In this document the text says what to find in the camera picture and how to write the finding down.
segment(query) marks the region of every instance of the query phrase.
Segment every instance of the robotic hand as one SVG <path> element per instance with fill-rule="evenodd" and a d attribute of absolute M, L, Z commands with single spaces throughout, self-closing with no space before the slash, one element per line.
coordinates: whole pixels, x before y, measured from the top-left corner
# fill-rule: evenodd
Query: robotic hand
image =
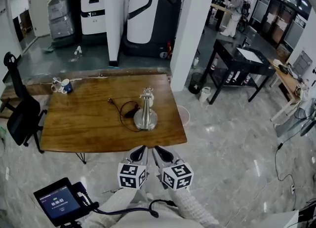
<path fill-rule="evenodd" d="M 155 164 L 159 169 L 158 176 L 165 189 L 186 188 L 192 184 L 193 171 L 179 154 L 171 148 L 155 146 L 153 148 Z M 140 189 L 147 178 L 148 148 L 136 147 L 126 153 L 118 165 L 118 183 L 121 188 Z"/>

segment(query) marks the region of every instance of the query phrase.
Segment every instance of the white pants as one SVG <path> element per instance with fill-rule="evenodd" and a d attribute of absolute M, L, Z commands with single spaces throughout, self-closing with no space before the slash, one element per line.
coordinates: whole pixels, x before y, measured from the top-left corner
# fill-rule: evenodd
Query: white pants
<path fill-rule="evenodd" d="M 241 18 L 240 14 L 232 15 L 229 20 L 227 28 L 221 33 L 221 35 L 234 37 L 236 34 L 236 28 L 237 28 L 240 18 Z"/>

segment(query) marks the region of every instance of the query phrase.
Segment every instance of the screen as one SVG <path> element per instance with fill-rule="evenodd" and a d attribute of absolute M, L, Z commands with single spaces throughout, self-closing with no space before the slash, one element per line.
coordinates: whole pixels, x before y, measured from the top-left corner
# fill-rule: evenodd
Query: screen
<path fill-rule="evenodd" d="M 80 205 L 66 186 L 41 197 L 40 202 L 52 219 L 80 208 Z"/>

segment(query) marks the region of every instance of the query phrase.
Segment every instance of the paper sheet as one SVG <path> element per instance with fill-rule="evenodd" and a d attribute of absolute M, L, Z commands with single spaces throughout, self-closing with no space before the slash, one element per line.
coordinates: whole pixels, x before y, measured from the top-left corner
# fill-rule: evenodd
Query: paper sheet
<path fill-rule="evenodd" d="M 247 60 L 250 60 L 250 61 L 255 61 L 255 62 L 258 62 L 258 63 L 262 63 L 262 61 L 258 58 L 257 55 L 255 55 L 253 52 L 250 52 L 250 51 L 247 51 L 247 50 L 244 50 L 244 49 L 241 49 L 241 48 L 237 48 L 239 52 L 242 53 L 242 55 L 247 59 Z"/>

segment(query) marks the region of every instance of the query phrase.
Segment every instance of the blue cup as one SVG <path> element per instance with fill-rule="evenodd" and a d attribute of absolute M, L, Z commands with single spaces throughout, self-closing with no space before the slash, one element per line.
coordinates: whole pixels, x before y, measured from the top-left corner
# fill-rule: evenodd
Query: blue cup
<path fill-rule="evenodd" d="M 61 82 L 61 85 L 62 87 L 64 88 L 64 90 L 67 92 L 67 93 L 70 93 L 72 90 L 73 90 L 73 87 L 71 85 L 71 82 L 69 79 L 64 79 L 62 82 Z"/>

